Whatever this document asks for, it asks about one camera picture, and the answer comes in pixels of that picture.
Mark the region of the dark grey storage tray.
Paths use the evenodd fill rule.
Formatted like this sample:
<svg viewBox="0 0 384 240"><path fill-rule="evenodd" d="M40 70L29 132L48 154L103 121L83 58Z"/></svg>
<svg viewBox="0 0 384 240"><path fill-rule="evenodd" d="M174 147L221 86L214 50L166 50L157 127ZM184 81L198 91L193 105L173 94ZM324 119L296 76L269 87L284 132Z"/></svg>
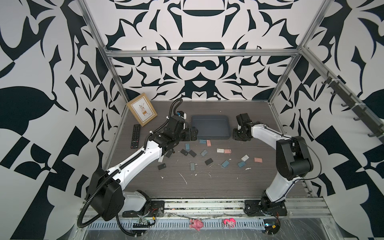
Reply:
<svg viewBox="0 0 384 240"><path fill-rule="evenodd" d="M194 115L191 125L198 130L199 140L228 140L231 137L230 121L225 115Z"/></svg>

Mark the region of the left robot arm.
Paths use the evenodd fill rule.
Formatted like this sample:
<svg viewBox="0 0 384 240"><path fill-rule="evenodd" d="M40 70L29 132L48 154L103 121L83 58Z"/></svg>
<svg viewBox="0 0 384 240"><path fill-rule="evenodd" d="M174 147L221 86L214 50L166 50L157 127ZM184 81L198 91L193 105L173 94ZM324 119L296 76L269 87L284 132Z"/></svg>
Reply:
<svg viewBox="0 0 384 240"><path fill-rule="evenodd" d="M78 226L87 226L98 218L109 221L124 211L145 215L150 197L142 191L125 193L124 189L144 168L161 159L180 142L197 140L198 132L197 128L188 127L183 117L172 116L158 131L151 132L144 146L130 157L108 170L97 169L92 175Z"/></svg>

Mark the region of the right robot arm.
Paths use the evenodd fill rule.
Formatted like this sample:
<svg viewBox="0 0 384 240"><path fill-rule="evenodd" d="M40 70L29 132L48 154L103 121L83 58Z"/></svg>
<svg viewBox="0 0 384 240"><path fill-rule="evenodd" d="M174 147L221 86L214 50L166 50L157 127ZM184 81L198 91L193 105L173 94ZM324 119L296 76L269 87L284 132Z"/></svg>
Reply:
<svg viewBox="0 0 384 240"><path fill-rule="evenodd" d="M308 145L304 138L279 133L261 122L253 122L248 114L236 116L238 127L233 139L247 142L258 139L276 151L277 174L261 199L262 211L281 208L294 184L314 168Z"/></svg>

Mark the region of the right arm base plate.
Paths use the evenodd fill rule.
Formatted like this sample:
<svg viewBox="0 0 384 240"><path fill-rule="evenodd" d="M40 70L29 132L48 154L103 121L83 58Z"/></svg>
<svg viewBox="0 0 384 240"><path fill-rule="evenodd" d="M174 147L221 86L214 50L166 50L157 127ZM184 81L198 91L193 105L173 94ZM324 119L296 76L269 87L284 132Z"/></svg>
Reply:
<svg viewBox="0 0 384 240"><path fill-rule="evenodd" d="M272 203L267 199L245 200L244 212L249 217L273 215L276 217L287 216L288 211L285 201Z"/></svg>

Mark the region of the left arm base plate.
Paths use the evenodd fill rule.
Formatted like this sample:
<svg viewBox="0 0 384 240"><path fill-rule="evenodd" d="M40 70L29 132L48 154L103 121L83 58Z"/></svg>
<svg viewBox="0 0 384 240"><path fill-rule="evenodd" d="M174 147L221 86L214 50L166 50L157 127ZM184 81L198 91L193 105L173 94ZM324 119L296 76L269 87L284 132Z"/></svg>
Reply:
<svg viewBox="0 0 384 240"><path fill-rule="evenodd" d="M165 210L165 202L154 200L151 203L146 203L143 208L138 211L124 211L122 213L123 218L152 218L163 217Z"/></svg>

